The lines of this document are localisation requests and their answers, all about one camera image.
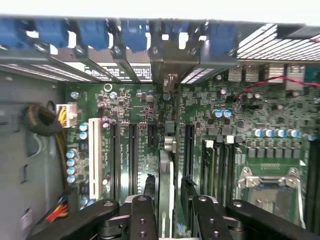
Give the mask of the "CPU socket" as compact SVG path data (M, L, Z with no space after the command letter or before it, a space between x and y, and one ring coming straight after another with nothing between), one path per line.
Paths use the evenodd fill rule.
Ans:
M302 180L296 167L285 173L253 173L244 166L236 181L235 199L251 203L302 228L304 221Z

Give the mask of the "white expansion slot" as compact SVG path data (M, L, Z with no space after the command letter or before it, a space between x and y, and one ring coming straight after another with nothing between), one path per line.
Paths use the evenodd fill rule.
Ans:
M88 119L89 198L102 195L102 130L100 118Z

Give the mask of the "short black expansion slot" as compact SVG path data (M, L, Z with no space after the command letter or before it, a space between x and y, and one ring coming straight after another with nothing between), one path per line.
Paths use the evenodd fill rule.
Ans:
M158 127L156 123L147 125L148 147L158 147Z

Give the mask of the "green motherboard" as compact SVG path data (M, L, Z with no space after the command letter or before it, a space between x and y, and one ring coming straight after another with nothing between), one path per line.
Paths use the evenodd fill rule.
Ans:
M175 178L174 238L192 232L181 203L184 176L185 126L193 124L193 175L199 194L220 203L235 199L243 167L255 174L283 174L298 168L302 180L305 228L320 235L320 82L296 82L303 90L286 90L283 83L207 80L178 88L178 167ZM78 206L112 198L110 130L120 130L120 204L129 194L129 124L138 127L137 194L143 194L148 175L155 176L158 210L159 161L163 146L158 124L164 102L162 88L151 84L70 84L67 104L76 104L77 125L67 130L67 181L76 188ZM90 199L88 121L101 119L102 193ZM148 147L148 124L157 124L158 147Z

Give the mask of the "white power connector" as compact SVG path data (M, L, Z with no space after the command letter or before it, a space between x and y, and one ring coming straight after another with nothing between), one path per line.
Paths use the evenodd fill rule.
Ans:
M55 108L56 118L63 128L75 128L77 126L76 104L57 104Z

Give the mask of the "grey power supply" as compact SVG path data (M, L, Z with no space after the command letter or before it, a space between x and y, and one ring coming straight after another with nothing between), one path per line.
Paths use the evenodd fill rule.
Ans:
M21 123L26 106L62 100L53 82L0 71L0 240L25 240L63 192L54 137Z

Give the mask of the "silver rear port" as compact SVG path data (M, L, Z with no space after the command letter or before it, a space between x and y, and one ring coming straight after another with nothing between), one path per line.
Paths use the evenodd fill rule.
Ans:
M237 65L228 70L228 81L229 82L241 82L243 75L243 66Z
M295 82L287 81L285 89L287 91L302 91L303 85L297 82L303 82L305 78L305 66L289 64L287 66L286 76Z
M258 65L247 65L245 67L245 81L246 82L258 82L259 81L259 71Z
M271 84L282 84L284 80L282 78L276 78L277 76L283 76L285 73L285 65L284 64L278 64L278 63L271 63L268 65L266 74L268 83Z

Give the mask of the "blue card clip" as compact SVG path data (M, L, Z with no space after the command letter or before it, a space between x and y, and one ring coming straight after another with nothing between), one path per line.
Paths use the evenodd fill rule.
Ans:
M109 26L105 19L79 20L77 24L84 45L96 50L103 50L109 47Z
M234 53L238 44L238 29L233 23L210 23L209 53L212 57L226 57Z
M142 52L147 49L148 39L146 20L122 20L121 21L122 42L132 52Z
M65 19L42 18L35 20L39 38L56 48L69 45L69 26Z
M9 48L29 49L32 39L24 23L16 18L0 18L0 45Z

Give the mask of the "black open PC case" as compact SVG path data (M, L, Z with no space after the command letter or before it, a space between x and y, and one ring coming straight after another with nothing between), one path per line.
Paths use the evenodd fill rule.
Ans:
M180 20L147 18L62 18L62 17L0 17L21 20L31 38L30 48L0 45L0 72L26 77L71 83L156 83L153 80L148 54L152 46L173 44L180 49L197 47L198 64L187 73L180 84L193 85L225 70L243 66L284 64L320 64L320 26L289 23L254 23L223 20ZM68 47L57 48L40 39L35 20L65 19L68 24ZM102 20L108 25L109 47L94 49L82 42L78 28L80 20ZM147 47L132 52L122 41L121 22L147 22ZM209 52L209 24L237 26L237 47L233 54L214 57Z

